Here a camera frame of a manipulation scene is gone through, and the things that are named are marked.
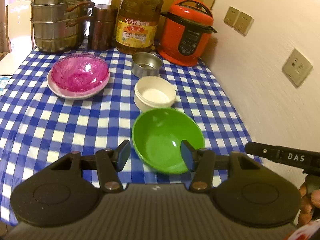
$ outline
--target pink glass bowl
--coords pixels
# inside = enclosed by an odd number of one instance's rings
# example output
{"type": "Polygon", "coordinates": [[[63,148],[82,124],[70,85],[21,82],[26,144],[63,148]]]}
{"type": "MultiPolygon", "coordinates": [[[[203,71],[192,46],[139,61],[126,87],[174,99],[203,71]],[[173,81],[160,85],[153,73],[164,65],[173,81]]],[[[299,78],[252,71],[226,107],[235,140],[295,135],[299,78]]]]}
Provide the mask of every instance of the pink glass bowl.
{"type": "Polygon", "coordinates": [[[102,90],[108,83],[108,64],[92,54],[70,54],[52,67],[51,79],[66,96],[84,96],[102,90]]]}

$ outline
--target wall outlet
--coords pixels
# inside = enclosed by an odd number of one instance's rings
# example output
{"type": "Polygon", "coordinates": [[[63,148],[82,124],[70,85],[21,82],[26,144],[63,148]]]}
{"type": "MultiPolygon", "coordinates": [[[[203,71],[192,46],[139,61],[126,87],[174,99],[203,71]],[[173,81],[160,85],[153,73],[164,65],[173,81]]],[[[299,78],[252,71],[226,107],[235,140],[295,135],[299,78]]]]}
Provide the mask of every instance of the wall outlet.
{"type": "Polygon", "coordinates": [[[247,35],[252,23],[253,18],[250,15],[241,12],[238,17],[238,20],[236,21],[235,29],[241,32],[243,35],[247,35]]]}
{"type": "Polygon", "coordinates": [[[310,74],[313,66],[297,49],[294,49],[282,71],[299,87],[310,74]]]}
{"type": "Polygon", "coordinates": [[[229,24],[231,27],[233,27],[236,23],[236,20],[238,19],[240,14],[240,11],[238,9],[235,9],[233,7],[229,7],[229,10],[227,11],[226,17],[224,18],[224,22],[226,24],[229,24]]]}

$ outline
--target cooking oil bottle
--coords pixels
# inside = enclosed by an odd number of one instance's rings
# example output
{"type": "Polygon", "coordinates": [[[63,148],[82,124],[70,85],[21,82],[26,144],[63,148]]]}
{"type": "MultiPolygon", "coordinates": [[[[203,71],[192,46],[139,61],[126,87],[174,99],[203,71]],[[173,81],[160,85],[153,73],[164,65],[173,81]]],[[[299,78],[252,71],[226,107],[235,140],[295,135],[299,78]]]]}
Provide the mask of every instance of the cooking oil bottle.
{"type": "Polygon", "coordinates": [[[149,52],[156,35],[163,0],[121,0],[116,47],[125,54],[149,52]]]}

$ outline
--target chair seat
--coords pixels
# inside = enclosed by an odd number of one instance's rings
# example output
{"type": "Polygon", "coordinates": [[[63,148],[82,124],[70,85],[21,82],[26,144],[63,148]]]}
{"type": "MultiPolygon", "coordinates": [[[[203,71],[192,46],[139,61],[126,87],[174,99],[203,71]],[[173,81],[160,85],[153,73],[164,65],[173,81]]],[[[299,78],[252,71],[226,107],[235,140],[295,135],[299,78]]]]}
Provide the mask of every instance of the chair seat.
{"type": "Polygon", "coordinates": [[[0,61],[0,76],[13,75],[20,67],[29,51],[24,52],[10,52],[0,61]]]}

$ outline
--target green bowl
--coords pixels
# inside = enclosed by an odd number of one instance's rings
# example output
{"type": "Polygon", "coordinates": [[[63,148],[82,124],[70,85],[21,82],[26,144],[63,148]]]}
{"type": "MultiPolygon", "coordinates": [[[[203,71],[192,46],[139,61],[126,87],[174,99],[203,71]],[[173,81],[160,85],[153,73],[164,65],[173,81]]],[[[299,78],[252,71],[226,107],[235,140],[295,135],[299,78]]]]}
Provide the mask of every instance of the green bowl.
{"type": "Polygon", "coordinates": [[[204,148],[200,128],[187,115],[172,108],[156,108],[138,116],[132,128],[133,146],[139,158],[167,174],[188,171],[180,154],[182,140],[204,148]]]}

